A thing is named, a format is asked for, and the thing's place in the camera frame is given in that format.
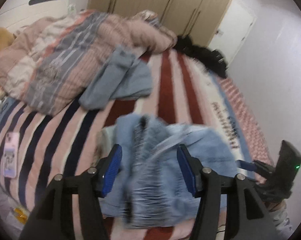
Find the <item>white headboard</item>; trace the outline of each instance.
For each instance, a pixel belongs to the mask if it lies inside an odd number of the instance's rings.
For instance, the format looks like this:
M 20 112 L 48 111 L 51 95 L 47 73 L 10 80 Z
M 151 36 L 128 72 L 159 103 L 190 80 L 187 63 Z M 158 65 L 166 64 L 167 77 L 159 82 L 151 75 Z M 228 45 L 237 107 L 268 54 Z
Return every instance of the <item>white headboard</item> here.
M 14 32 L 46 16 L 62 17 L 68 0 L 7 0 L 0 10 L 0 27 Z

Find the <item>pink phone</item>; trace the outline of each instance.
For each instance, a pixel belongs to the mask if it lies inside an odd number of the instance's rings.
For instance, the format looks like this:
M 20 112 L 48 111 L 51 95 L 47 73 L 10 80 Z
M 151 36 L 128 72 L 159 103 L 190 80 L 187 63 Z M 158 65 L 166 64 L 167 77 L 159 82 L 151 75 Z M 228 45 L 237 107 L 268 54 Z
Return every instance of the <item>pink phone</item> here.
M 19 133 L 8 132 L 4 145 L 3 176 L 15 178 L 17 175 L 17 153 L 18 153 Z

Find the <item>wall outlet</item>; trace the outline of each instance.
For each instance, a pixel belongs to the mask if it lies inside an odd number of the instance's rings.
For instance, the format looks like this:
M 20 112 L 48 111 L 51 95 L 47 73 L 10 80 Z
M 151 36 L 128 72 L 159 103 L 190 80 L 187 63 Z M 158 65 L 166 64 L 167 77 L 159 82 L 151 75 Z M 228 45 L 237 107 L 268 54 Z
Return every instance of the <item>wall outlet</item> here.
M 76 6 L 75 4 L 70 4 L 68 6 L 68 15 L 75 15 L 76 14 Z

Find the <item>cabinet handle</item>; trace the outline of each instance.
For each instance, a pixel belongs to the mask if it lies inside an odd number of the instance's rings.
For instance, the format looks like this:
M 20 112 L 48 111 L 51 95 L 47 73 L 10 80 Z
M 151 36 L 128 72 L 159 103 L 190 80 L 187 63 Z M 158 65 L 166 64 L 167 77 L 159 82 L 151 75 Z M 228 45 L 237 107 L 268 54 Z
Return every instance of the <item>cabinet handle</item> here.
M 189 30 L 189 32 L 188 32 L 188 34 L 190 34 L 190 33 L 191 33 L 191 31 L 192 31 L 192 29 L 194 28 L 194 26 L 195 26 L 195 24 L 196 24 L 196 22 L 197 22 L 198 16 L 200 15 L 200 13 L 201 13 L 201 11 L 199 11 L 199 12 L 198 12 L 198 14 L 197 14 L 197 16 L 196 16 L 196 19 L 195 19 L 195 21 L 194 21 L 193 25 L 191 26 L 191 28 L 190 28 L 190 30 Z
M 112 1 L 113 1 L 113 0 L 110 0 L 110 3 L 109 3 L 109 5 L 108 5 L 107 13 L 109 13 L 109 12 L 111 11 Z
M 166 14 L 166 10 L 167 10 L 167 8 L 168 8 L 169 2 L 170 2 L 170 0 L 168 0 L 168 2 L 167 2 L 167 4 L 166 4 L 166 7 L 165 7 L 164 12 L 163 12 L 163 15 L 162 15 L 162 17 L 161 17 L 161 19 L 160 19 L 160 21 L 159 21 L 160 23 L 162 23 L 162 20 L 163 20 L 165 14 Z
M 112 11 L 112 13 L 114 13 L 116 3 L 117 3 L 117 0 L 115 0 L 115 2 L 114 2 L 114 6 L 113 6 L 113 11 Z
M 187 25 L 186 25 L 186 27 L 185 27 L 185 30 L 184 30 L 184 32 L 183 32 L 183 36 L 184 36 L 185 32 L 187 31 L 188 25 L 189 25 L 190 21 L 192 20 L 195 11 L 196 11 L 196 8 L 193 10 L 193 13 L 192 13 L 191 16 L 190 16 L 190 19 L 189 19 L 189 21 L 188 21 L 188 23 L 187 23 Z

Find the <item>wardrobe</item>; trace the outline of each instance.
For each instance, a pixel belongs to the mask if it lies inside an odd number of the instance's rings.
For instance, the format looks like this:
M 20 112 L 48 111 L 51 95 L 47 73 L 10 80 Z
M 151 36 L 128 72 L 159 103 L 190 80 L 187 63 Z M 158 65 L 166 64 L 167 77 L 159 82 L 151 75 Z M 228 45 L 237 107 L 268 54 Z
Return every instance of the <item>wardrobe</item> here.
M 161 23 L 177 35 L 189 34 L 207 46 L 231 0 L 89 0 L 88 8 L 131 17 L 143 10 L 158 14 Z

